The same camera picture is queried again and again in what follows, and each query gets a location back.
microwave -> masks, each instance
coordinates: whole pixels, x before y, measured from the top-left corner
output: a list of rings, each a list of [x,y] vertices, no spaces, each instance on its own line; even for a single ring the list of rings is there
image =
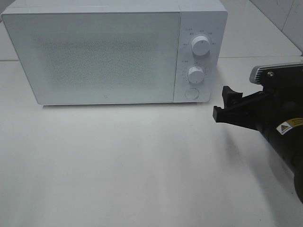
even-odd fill
[[[219,0],[16,0],[1,15],[41,105],[207,102]]]

white table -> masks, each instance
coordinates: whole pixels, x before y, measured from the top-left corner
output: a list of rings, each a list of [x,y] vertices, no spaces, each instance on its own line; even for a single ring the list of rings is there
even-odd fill
[[[303,60],[276,46],[220,58],[204,104],[42,107],[20,63],[0,62],[0,226],[301,226],[292,173],[261,134],[212,118],[223,85],[248,95],[254,66]]]

